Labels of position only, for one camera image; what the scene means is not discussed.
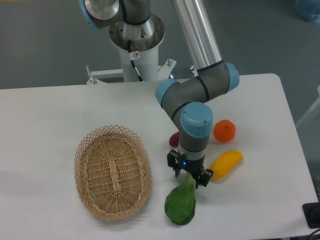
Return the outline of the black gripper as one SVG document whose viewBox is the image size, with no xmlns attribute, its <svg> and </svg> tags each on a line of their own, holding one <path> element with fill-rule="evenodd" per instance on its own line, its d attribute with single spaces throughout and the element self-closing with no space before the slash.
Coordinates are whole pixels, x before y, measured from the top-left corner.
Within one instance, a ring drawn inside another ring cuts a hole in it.
<svg viewBox="0 0 320 240">
<path fill-rule="evenodd" d="M 198 189 L 199 186 L 206 187 L 214 174 L 213 170 L 204 169 L 204 159 L 203 156 L 196 160 L 190 160 L 187 159 L 185 154 L 180 154 L 171 149 L 167 154 L 167 165 L 174 170 L 176 178 L 180 175 L 181 170 L 190 173 L 195 178 L 195 189 Z"/>
</svg>

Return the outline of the grey robot arm, blue caps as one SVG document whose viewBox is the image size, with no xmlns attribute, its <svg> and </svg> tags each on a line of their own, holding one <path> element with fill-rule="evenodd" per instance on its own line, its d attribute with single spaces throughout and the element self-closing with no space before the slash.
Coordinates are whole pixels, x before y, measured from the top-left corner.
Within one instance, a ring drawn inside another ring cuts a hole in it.
<svg viewBox="0 0 320 240">
<path fill-rule="evenodd" d="M 240 75 L 223 61 L 208 15 L 201 0 L 174 0 L 194 64 L 195 76 L 178 82 L 158 67 L 158 48 L 165 37 L 162 20 L 150 10 L 148 0 L 81 0 L 79 6 L 94 30 L 109 27 L 118 48 L 125 82 L 159 81 L 155 97 L 179 130 L 177 150 L 167 155 L 176 175 L 184 170 L 196 186 L 206 186 L 213 171 L 204 159 L 213 130 L 213 113 L 206 103 L 235 89 Z"/>
</svg>

